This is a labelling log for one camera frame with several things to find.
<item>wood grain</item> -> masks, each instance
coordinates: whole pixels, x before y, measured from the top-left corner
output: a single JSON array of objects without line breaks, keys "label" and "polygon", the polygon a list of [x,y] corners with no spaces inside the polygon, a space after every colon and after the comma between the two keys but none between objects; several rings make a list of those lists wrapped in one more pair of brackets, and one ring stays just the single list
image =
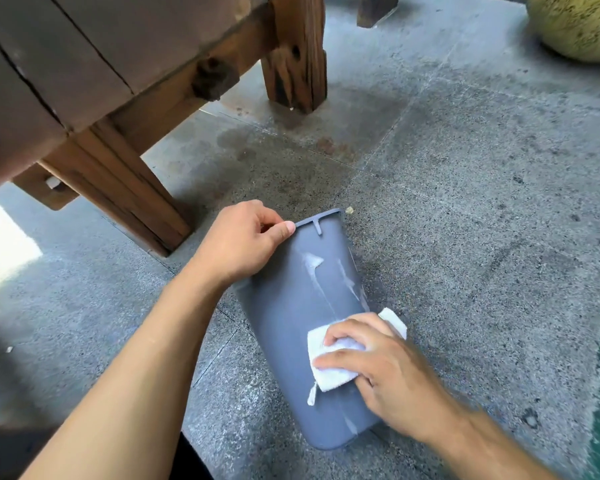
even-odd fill
[{"label": "wood grain", "polygon": [[222,37],[249,0],[57,0],[140,93]]},{"label": "wood grain", "polygon": [[273,9],[265,4],[232,28],[222,41],[136,96],[109,119],[138,153],[144,153],[207,103],[195,97],[192,88],[200,61],[215,57],[242,75],[277,46]]},{"label": "wood grain", "polygon": [[49,187],[49,177],[53,175],[38,163],[34,163],[11,181],[51,210],[60,210],[78,197],[78,193],[64,182],[55,188]]},{"label": "wood grain", "polygon": [[280,47],[262,59],[269,99],[305,113],[327,97],[324,0],[270,0]]},{"label": "wood grain", "polygon": [[23,172],[66,138],[0,53],[0,184]]},{"label": "wood grain", "polygon": [[191,228],[165,197],[166,190],[148,177],[152,172],[140,157],[120,151],[119,141],[101,139],[104,134],[87,129],[40,163],[150,249],[167,256]]},{"label": "wood grain", "polygon": [[87,128],[131,99],[51,0],[0,0],[0,46],[69,130]]},{"label": "wood grain", "polygon": [[398,0],[358,0],[358,26],[366,29],[398,6]]}]

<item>person's right arm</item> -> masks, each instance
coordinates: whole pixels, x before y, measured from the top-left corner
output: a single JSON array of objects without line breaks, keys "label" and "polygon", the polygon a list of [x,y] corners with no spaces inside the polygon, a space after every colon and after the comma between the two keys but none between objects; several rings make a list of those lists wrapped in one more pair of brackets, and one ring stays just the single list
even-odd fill
[{"label": "person's right arm", "polygon": [[435,450],[463,480],[556,480],[483,411],[458,403],[415,346],[373,313],[331,325],[331,345],[351,337],[365,351],[341,349],[314,359],[320,369],[358,372],[356,385],[371,411],[403,435]]}]

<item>concrete floor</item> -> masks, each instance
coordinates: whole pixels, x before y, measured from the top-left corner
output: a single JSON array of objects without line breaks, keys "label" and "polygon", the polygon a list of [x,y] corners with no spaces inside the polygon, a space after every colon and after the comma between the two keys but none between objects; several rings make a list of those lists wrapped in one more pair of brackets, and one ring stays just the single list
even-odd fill
[{"label": "concrete floor", "polygon": [[[256,66],[149,151],[200,224],[167,259],[83,199],[54,213],[0,188],[0,424],[62,421],[218,209],[259,198],[295,220],[353,207],[374,306],[405,318],[456,395],[581,474],[600,383],[600,66],[539,47],[503,0],[401,0],[374,29],[355,19],[356,0],[327,0],[329,95],[312,115],[268,103]],[[307,446],[231,293],[183,429],[216,478],[448,476],[384,427]]]}]

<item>gray plastic bin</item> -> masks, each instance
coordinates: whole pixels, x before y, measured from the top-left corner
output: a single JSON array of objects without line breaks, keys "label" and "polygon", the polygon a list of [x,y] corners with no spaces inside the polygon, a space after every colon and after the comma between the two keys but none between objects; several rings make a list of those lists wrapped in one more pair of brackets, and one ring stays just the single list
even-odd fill
[{"label": "gray plastic bin", "polygon": [[379,421],[352,382],[317,391],[307,398],[314,379],[306,335],[310,330],[368,311],[360,277],[340,220],[340,209],[328,210],[296,224],[296,233],[261,272],[234,285],[307,442],[334,449]]}]

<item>person's left hand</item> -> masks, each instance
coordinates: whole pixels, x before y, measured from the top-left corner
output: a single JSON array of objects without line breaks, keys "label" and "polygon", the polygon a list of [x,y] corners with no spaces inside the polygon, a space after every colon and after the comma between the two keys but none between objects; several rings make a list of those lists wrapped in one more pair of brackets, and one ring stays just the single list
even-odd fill
[{"label": "person's left hand", "polygon": [[195,267],[222,287],[257,273],[273,251],[296,231],[259,200],[220,211],[187,267]]}]

